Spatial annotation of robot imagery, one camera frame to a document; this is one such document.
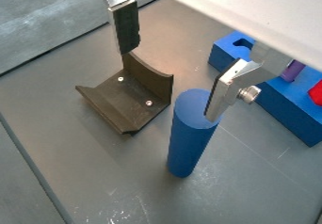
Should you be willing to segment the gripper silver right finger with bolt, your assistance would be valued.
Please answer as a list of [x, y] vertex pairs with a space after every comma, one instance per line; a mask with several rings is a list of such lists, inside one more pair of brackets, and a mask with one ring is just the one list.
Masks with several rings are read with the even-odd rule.
[[281, 75], [293, 58], [262, 42], [254, 43], [250, 61], [238, 58], [216, 78], [205, 116], [216, 121], [238, 99], [253, 103], [261, 93], [257, 84]]

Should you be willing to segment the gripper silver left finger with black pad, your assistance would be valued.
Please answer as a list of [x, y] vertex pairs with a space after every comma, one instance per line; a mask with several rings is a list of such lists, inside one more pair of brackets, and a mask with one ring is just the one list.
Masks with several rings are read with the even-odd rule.
[[118, 49], [125, 55], [139, 46], [139, 8], [137, 0], [103, 0], [114, 25]]

